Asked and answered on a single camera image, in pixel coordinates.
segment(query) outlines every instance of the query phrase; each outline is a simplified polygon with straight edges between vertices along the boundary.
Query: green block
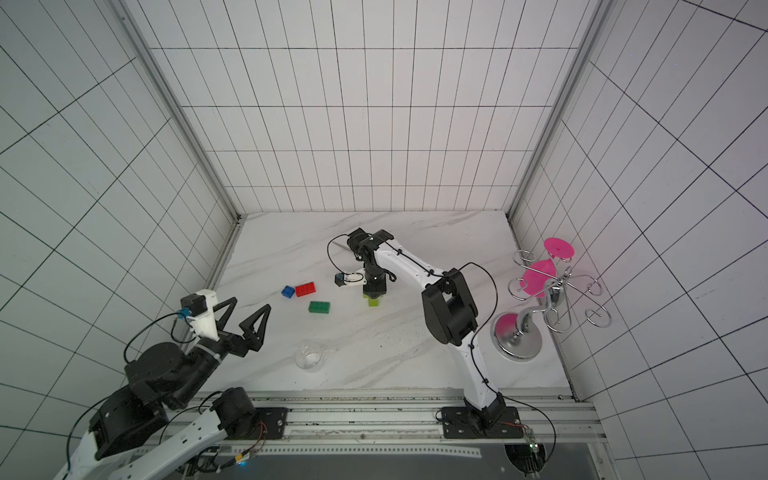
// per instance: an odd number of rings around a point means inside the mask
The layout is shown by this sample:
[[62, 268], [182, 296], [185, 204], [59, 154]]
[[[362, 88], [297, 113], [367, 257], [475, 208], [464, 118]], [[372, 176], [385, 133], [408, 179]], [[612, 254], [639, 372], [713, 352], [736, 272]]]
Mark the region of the green block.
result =
[[310, 313], [328, 313], [331, 311], [331, 302], [310, 302]]

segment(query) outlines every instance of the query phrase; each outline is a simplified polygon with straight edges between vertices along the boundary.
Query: white tiled wall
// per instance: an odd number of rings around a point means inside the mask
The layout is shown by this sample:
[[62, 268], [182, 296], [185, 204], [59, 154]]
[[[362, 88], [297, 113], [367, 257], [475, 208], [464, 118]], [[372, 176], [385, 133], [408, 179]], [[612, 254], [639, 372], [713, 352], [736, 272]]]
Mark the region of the white tiled wall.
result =
[[51, 478], [208, 277], [231, 219], [181, 138], [103, 0], [0, 3], [0, 478]]
[[767, 28], [764, 0], [618, 0], [513, 216], [604, 284], [613, 324], [558, 337], [623, 478], [765, 476]]
[[241, 212], [508, 209], [597, 0], [127, 0]]

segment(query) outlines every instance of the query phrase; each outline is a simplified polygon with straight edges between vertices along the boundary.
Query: wire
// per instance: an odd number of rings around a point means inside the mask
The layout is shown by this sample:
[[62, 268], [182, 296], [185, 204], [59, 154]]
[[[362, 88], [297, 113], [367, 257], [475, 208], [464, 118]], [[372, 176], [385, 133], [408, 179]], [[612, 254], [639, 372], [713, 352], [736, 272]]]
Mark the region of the wire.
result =
[[463, 269], [467, 265], [474, 265], [474, 266], [478, 267], [479, 269], [481, 269], [482, 271], [484, 271], [485, 273], [487, 273], [488, 277], [491, 279], [491, 282], [493, 283], [493, 288], [494, 288], [494, 290], [496, 292], [496, 301], [494, 303], [493, 311], [491, 312], [491, 315], [489, 315], [488, 319], [486, 321], [484, 321], [482, 325], [480, 325], [480, 328], [475, 330], [475, 334], [472, 335], [472, 339], [469, 340], [469, 355], [472, 358], [472, 363], [475, 365], [475, 369], [478, 371], [478, 374], [480, 375], [480, 378], [482, 378], [482, 382], [493, 393], [495, 393], [496, 395], [501, 395], [503, 398], [505, 398], [505, 399], [507, 399], [507, 400], [509, 400], [511, 402], [519, 403], [520, 405], [525, 405], [528, 408], [533, 409], [533, 410], [541, 413], [544, 416], [544, 418], [547, 419], [547, 422], [549, 422], [549, 425], [552, 427], [552, 436], [553, 436], [553, 438], [552, 438], [552, 450], [550, 450], [549, 455], [547, 455], [547, 458], [544, 460], [544, 465], [547, 465], [547, 463], [549, 462], [549, 459], [552, 458], [552, 454], [554, 454], [554, 447], [558, 444], [558, 434], [557, 434], [557, 432], [554, 429], [554, 423], [552, 423], [552, 421], [550, 420], [549, 416], [546, 413], [542, 412], [540, 409], [537, 409], [533, 405], [529, 405], [528, 403], [521, 402], [520, 400], [516, 400], [516, 399], [513, 399], [511, 397], [507, 397], [506, 395], [501, 394], [499, 391], [494, 390], [493, 388], [491, 388], [491, 386], [488, 384], [488, 379], [485, 378], [485, 375], [483, 375], [483, 373], [480, 371], [480, 367], [478, 367], [478, 364], [475, 361], [475, 337], [478, 335], [478, 333], [480, 333], [480, 330], [482, 330], [482, 328], [486, 324], [488, 324], [488, 322], [491, 321], [491, 318], [493, 318], [494, 314], [496, 313], [496, 308], [498, 307], [498, 287], [496, 286], [496, 281], [494, 280], [494, 278], [490, 274], [490, 272], [488, 272], [485, 268], [483, 268], [482, 266], [478, 265], [475, 262], [467, 262], [465, 265], [463, 265], [461, 268], [459, 268], [459, 270]]
[[412, 262], [413, 262], [413, 263], [414, 263], [416, 266], [418, 266], [419, 268], [421, 268], [422, 270], [424, 270], [425, 272], [427, 272], [427, 276], [447, 276], [447, 275], [445, 275], [444, 273], [435, 273], [435, 271], [434, 271], [434, 270], [432, 270], [432, 269], [430, 269], [430, 270], [427, 270], [427, 269], [426, 269], [426, 268], [425, 268], [425, 267], [424, 267], [422, 264], [420, 264], [419, 262], [417, 262], [417, 261], [416, 261], [416, 260], [414, 260], [413, 258], [409, 257], [407, 253], [403, 253], [403, 251], [402, 251], [402, 248], [395, 248], [395, 247], [393, 247], [393, 246], [392, 246], [392, 244], [391, 244], [390, 242], [388, 242], [388, 241], [386, 241], [386, 240], [384, 240], [384, 243], [386, 243], [387, 245], [389, 245], [389, 248], [391, 248], [392, 250], [394, 250], [395, 252], [397, 252], [397, 254], [398, 254], [398, 255], [403, 255], [403, 256], [404, 256], [405, 258], [407, 258], [408, 260], [411, 260], [411, 261], [412, 261]]
[[[176, 338], [174, 336], [174, 330], [176, 329], [176, 322], [178, 320], [179, 320], [178, 316], [176, 318], [174, 318], [174, 324], [170, 327], [170, 337], [174, 340], [174, 342], [184, 344], [184, 343], [192, 343], [195, 340], [197, 340], [196, 336], [192, 336], [192, 338], [190, 338], [189, 340], [186, 340], [186, 341], [179, 340], [178, 338]], [[184, 323], [186, 323], [188, 327], [192, 328], [192, 325], [190, 325], [190, 323], [187, 321], [187, 317], [184, 317]]]
[[139, 330], [139, 333], [134, 335], [134, 338], [132, 338], [130, 341], [128, 341], [128, 343], [125, 344], [125, 348], [123, 349], [123, 360], [125, 360], [126, 363], [130, 363], [130, 362], [128, 362], [128, 347], [131, 346], [131, 344], [134, 342], [134, 340], [136, 340], [139, 337], [139, 335], [144, 333], [144, 331], [146, 331], [149, 327], [153, 326], [155, 323], [161, 321], [162, 319], [166, 319], [169, 316], [173, 316], [173, 315], [178, 315], [178, 313], [173, 312], [173, 313], [168, 313], [167, 315], [163, 315], [159, 319], [153, 321], [149, 325], [145, 326], [143, 329]]
[[210, 400], [210, 397], [212, 397], [212, 396], [216, 395], [217, 393], [223, 393], [223, 392], [222, 392], [221, 390], [217, 390], [216, 392], [213, 392], [213, 393], [211, 393], [209, 396], [205, 397], [205, 399], [204, 399], [202, 402], [200, 402], [200, 405], [198, 405], [198, 406], [197, 406], [197, 413], [200, 413], [200, 414], [202, 415], [202, 414], [203, 414], [203, 411], [202, 411], [202, 410], [200, 410], [200, 409], [202, 409], [202, 408], [203, 408], [203, 404], [204, 404], [205, 402], [207, 402], [208, 400]]
[[82, 412], [82, 414], [78, 417], [78, 419], [74, 421], [74, 425], [72, 426], [72, 428], [69, 429], [69, 435], [67, 435], [67, 473], [65, 474], [64, 478], [67, 478], [67, 476], [69, 475], [69, 472], [72, 470], [72, 460], [70, 460], [69, 458], [69, 442], [72, 440], [72, 434], [74, 434], [75, 427], [78, 426], [78, 423], [80, 423], [80, 421], [83, 419], [86, 413], [95, 409], [99, 403], [102, 403], [104, 400], [108, 399], [111, 396], [112, 396], [111, 394], [105, 396], [103, 399], [99, 400], [98, 402], [90, 406], [88, 410], [86, 410], [85, 412]]
[[185, 413], [185, 412], [189, 412], [190, 410], [195, 410], [195, 409], [201, 409], [201, 408], [203, 408], [203, 403], [201, 403], [201, 404], [200, 404], [200, 405], [198, 405], [198, 406], [194, 406], [194, 407], [190, 407], [190, 408], [188, 408], [188, 409], [184, 409], [184, 410], [182, 410], [181, 412], [178, 412], [176, 415], [174, 415], [174, 417], [173, 417], [172, 419], [168, 420], [168, 423], [166, 423], [166, 424], [165, 424], [165, 427], [163, 427], [163, 431], [160, 433], [160, 441], [159, 441], [159, 442], [157, 442], [157, 444], [159, 445], [159, 444], [161, 444], [161, 443], [163, 442], [163, 437], [165, 436], [165, 431], [167, 430], [168, 426], [169, 426], [171, 423], [173, 423], [173, 422], [174, 422], [174, 420], [176, 419], [176, 417], [178, 417], [178, 416], [179, 416], [179, 415], [181, 415], [182, 413]]
[[330, 260], [330, 261], [331, 261], [331, 265], [333, 265], [333, 266], [334, 266], [334, 267], [335, 267], [335, 268], [336, 268], [336, 269], [337, 269], [337, 270], [338, 270], [340, 273], [343, 273], [344, 275], [360, 275], [360, 278], [359, 278], [358, 280], [344, 280], [345, 282], [347, 282], [347, 283], [362, 282], [362, 279], [364, 279], [364, 278], [365, 278], [365, 276], [364, 276], [362, 273], [357, 273], [357, 272], [347, 273], [347, 272], [345, 272], [344, 270], [341, 270], [341, 269], [340, 269], [340, 268], [339, 268], [339, 267], [338, 267], [338, 266], [337, 266], [337, 265], [336, 265], [336, 264], [333, 262], [333, 259], [331, 258], [331, 242], [333, 242], [333, 241], [334, 241], [335, 239], [337, 239], [337, 238], [340, 238], [340, 237], [348, 237], [348, 236], [349, 236], [349, 234], [348, 234], [348, 233], [342, 233], [341, 235], [336, 235], [334, 238], [332, 238], [332, 239], [331, 239], [331, 240], [328, 242], [328, 245], [326, 246], [326, 253], [328, 254], [328, 260]]

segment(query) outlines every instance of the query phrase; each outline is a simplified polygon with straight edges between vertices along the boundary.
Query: metal stand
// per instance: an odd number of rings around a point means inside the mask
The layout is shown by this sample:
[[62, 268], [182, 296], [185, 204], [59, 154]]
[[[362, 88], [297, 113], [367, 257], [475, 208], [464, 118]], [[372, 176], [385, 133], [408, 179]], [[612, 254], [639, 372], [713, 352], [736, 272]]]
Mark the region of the metal stand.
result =
[[505, 357], [519, 362], [533, 359], [541, 351], [541, 332], [533, 323], [533, 313], [543, 309], [529, 307], [518, 314], [503, 313], [491, 323], [491, 340]]
[[[533, 254], [527, 250], [518, 250], [515, 252], [515, 254], [520, 254], [521, 263], [517, 261], [517, 258], [514, 258], [514, 261], [519, 266], [522, 266], [528, 271], [533, 271], [536, 273], [539, 273], [541, 275], [544, 275], [548, 277], [548, 280], [544, 286], [544, 288], [540, 289], [538, 292], [533, 293], [529, 296], [518, 296], [518, 294], [523, 291], [524, 289], [528, 288], [528, 281], [524, 278], [515, 278], [509, 281], [509, 284], [507, 285], [507, 291], [517, 300], [526, 301], [529, 300], [535, 296], [538, 296], [540, 294], [544, 294], [543, 299], [541, 297], [538, 298], [539, 303], [541, 306], [543, 306], [543, 309], [537, 308], [536, 310], [533, 310], [533, 312], [542, 312], [544, 315], [544, 323], [547, 325], [547, 327], [552, 330], [553, 332], [557, 333], [566, 333], [568, 330], [571, 329], [571, 326], [573, 325], [573, 320], [571, 319], [571, 301], [568, 299], [568, 290], [566, 287], [573, 288], [574, 290], [581, 293], [584, 298], [587, 298], [591, 300], [596, 306], [597, 309], [586, 309], [584, 311], [585, 316], [587, 317], [587, 321], [591, 323], [594, 326], [600, 327], [600, 328], [608, 328], [611, 326], [611, 323], [613, 322], [613, 318], [611, 316], [611, 312], [605, 309], [604, 306], [602, 306], [600, 303], [597, 302], [597, 300], [593, 299], [592, 296], [600, 296], [603, 293], [603, 286], [593, 277], [589, 275], [574, 275], [573, 274], [573, 267], [567, 266], [563, 273], [557, 273], [557, 265], [560, 262], [567, 263], [571, 261], [571, 259], [564, 259], [564, 258], [557, 258], [555, 261], [555, 257], [553, 257], [550, 254], [550, 260], [555, 268], [554, 272], [558, 276], [551, 275], [547, 272], [542, 272], [541, 270], [537, 270], [535, 268], [531, 268], [528, 264], [531, 264], [535, 261], [533, 259]], [[576, 278], [588, 278], [590, 280], [590, 283], [587, 285], [587, 292], [583, 292], [580, 289], [578, 289], [571, 281]], [[512, 291], [512, 282], [520, 282], [520, 287], [517, 288], [517, 294]], [[568, 315], [568, 328], [566, 329], [556, 329], [555, 326], [557, 326], [561, 322], [561, 318], [564, 317], [564, 315], [560, 315], [558, 312], [558, 308], [560, 308], [561, 304], [565, 304], [566, 313]], [[550, 313], [554, 314], [554, 322], [553, 320], [550, 320]], [[603, 315], [607, 316], [607, 321], [605, 324], [598, 324], [593, 320], [593, 316], [597, 316], [598, 318], [602, 318]]]

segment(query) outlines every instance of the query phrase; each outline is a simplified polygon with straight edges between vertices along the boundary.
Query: marble surface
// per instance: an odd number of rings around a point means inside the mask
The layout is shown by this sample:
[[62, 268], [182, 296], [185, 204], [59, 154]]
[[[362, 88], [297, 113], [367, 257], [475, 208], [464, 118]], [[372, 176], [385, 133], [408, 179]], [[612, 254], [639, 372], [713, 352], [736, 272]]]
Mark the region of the marble surface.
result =
[[[219, 300], [236, 296], [229, 331], [264, 303], [272, 306], [263, 348], [245, 358], [228, 356], [210, 377], [206, 390], [242, 386], [246, 391], [301, 389], [389, 389], [462, 387], [448, 349], [432, 338], [424, 323], [421, 292], [402, 281], [388, 282], [377, 307], [368, 307], [362, 288], [339, 288], [326, 244], [357, 227], [389, 231], [424, 261], [444, 269], [468, 261], [484, 266], [498, 286], [496, 315], [517, 312], [524, 304], [506, 290], [521, 275], [512, 261], [515, 241], [500, 211], [364, 212], [255, 214], [243, 225], [232, 257], [217, 287]], [[346, 238], [331, 244], [339, 267], [362, 267], [346, 249]], [[491, 280], [480, 269], [463, 271], [478, 307], [478, 324], [493, 309]], [[314, 282], [317, 292], [287, 299], [285, 285]], [[311, 300], [331, 302], [330, 314], [309, 313]], [[475, 344], [485, 357], [487, 376], [499, 388], [568, 387], [552, 338], [540, 318], [544, 339], [530, 362], [501, 357], [486, 326]], [[324, 360], [317, 372], [296, 366], [293, 356], [305, 339], [320, 344]]]

